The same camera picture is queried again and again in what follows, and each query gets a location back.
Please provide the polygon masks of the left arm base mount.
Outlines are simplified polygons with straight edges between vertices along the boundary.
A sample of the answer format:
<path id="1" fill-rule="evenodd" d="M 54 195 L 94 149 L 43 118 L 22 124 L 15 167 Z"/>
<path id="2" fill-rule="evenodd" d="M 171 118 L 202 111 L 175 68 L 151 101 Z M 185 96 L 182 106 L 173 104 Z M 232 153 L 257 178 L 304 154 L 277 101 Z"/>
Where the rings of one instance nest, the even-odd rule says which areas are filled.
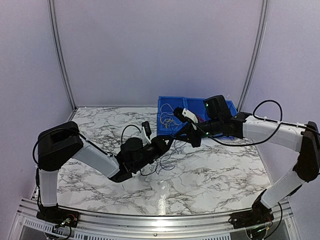
<path id="1" fill-rule="evenodd" d="M 68 225 L 72 228 L 77 227 L 80 213 L 78 211 L 63 209 L 56 206 L 42 207 L 38 210 L 36 218 L 45 222 L 60 225 L 67 219 L 70 219 Z"/>

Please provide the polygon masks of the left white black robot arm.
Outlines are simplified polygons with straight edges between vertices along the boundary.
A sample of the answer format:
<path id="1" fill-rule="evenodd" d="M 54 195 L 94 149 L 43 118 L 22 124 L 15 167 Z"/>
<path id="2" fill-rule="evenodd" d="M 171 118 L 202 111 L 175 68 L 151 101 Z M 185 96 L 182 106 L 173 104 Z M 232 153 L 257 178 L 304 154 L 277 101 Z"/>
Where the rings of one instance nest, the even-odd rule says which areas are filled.
<path id="1" fill-rule="evenodd" d="M 173 140 L 170 135 L 157 135 L 149 139 L 143 130 L 141 137 L 127 139 L 120 145 L 119 153 L 113 154 L 102 150 L 81 134 L 74 121 L 41 132 L 32 149 L 32 158 L 37 165 L 38 202 L 44 208 L 44 215 L 53 223 L 63 219 L 57 200 L 58 173 L 70 159 L 88 165 L 114 183 L 122 183 L 162 157 Z"/>

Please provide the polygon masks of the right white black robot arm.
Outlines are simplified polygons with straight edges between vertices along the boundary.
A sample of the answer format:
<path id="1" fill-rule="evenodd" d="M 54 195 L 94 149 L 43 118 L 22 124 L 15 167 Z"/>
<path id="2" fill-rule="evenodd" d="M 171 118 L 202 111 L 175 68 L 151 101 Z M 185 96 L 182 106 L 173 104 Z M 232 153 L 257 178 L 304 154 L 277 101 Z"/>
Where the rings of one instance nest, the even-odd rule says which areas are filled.
<path id="1" fill-rule="evenodd" d="M 294 194 L 304 183 L 315 180 L 320 174 L 320 134 L 315 122 L 307 124 L 284 122 L 259 117 L 255 113 L 238 112 L 232 115 L 223 95 L 203 101 L 209 120 L 199 122 L 186 108 L 176 107 L 173 114 L 185 126 L 175 137 L 199 147 L 204 137 L 217 141 L 220 136 L 250 139 L 251 145 L 266 142 L 298 152 L 295 165 L 270 188 L 265 189 L 252 204 L 247 219 L 252 224 L 263 220 L 268 211 L 282 199 Z"/>

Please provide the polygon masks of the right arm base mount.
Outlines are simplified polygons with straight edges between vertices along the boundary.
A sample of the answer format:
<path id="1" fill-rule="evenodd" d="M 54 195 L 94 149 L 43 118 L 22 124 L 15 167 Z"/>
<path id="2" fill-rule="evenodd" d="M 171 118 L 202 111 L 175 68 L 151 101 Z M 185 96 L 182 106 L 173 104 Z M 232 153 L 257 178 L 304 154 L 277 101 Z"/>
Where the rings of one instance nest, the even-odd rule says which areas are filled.
<path id="1" fill-rule="evenodd" d="M 273 220 L 274 215 L 270 210 L 263 212 L 259 209 L 250 209 L 232 213 L 228 222 L 234 229 L 240 229 L 270 223 Z"/>

